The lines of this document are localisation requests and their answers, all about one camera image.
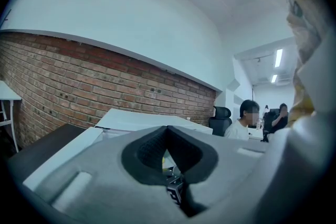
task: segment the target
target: red brick wall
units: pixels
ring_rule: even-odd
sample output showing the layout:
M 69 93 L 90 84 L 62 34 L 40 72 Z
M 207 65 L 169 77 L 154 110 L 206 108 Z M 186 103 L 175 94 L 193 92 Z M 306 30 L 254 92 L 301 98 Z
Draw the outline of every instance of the red brick wall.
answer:
M 94 126 L 110 108 L 177 115 L 207 125 L 216 92 L 148 63 L 60 38 L 0 34 L 0 79 L 16 102 L 18 143 L 65 123 Z

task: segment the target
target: white shirt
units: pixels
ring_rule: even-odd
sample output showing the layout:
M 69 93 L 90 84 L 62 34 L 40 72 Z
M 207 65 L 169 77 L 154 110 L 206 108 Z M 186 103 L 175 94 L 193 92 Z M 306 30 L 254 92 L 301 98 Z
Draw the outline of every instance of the white shirt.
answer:
M 248 140 L 248 128 L 242 126 L 237 120 L 226 129 L 224 137 L 232 139 Z

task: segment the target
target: table leg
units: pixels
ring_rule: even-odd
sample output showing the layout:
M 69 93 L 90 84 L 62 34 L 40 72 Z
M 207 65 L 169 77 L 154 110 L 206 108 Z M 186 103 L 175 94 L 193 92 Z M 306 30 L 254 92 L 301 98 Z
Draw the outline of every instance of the table leg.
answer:
M 16 144 L 16 138 L 15 138 L 15 132 L 14 132 L 14 118 L 13 118 L 13 104 L 14 104 L 14 101 L 13 100 L 10 100 L 10 107 L 11 107 L 11 126 L 12 126 L 12 135 L 13 135 L 13 140 L 14 140 L 14 145 L 15 145 L 15 149 L 16 149 L 16 152 L 19 152 L 19 149 L 17 147 L 17 144 Z
M 1 100 L 1 110 L 4 116 L 4 121 L 7 121 L 7 116 L 6 116 L 6 112 L 5 112 L 5 106 L 4 106 L 4 101 Z

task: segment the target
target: black hair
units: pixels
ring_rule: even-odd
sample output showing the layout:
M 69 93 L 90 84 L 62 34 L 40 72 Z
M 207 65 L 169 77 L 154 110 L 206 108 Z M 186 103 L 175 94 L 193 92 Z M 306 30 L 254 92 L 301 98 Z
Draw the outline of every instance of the black hair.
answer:
M 244 111 L 246 111 L 247 113 L 253 113 L 253 112 L 258 113 L 259 109 L 260 107 L 256 101 L 245 100 L 240 105 L 240 117 L 242 118 L 244 116 Z
M 282 109 L 284 106 L 287 107 L 287 105 L 286 105 L 285 103 L 282 103 L 282 104 L 280 105 L 280 111 L 281 111 L 281 109 Z

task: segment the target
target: ceiling light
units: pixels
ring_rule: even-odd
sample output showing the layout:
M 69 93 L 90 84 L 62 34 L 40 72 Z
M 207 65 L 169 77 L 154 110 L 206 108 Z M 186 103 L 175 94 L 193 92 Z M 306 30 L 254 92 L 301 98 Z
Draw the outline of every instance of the ceiling light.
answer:
M 274 67 L 279 67 L 280 66 L 281 56 L 282 56 L 282 49 L 277 50 L 277 59 L 275 60 L 275 66 Z
M 272 78 L 272 83 L 274 83 L 274 82 L 275 82 L 275 80 L 277 79 L 277 76 L 278 76 L 278 75 L 273 75 L 273 78 Z

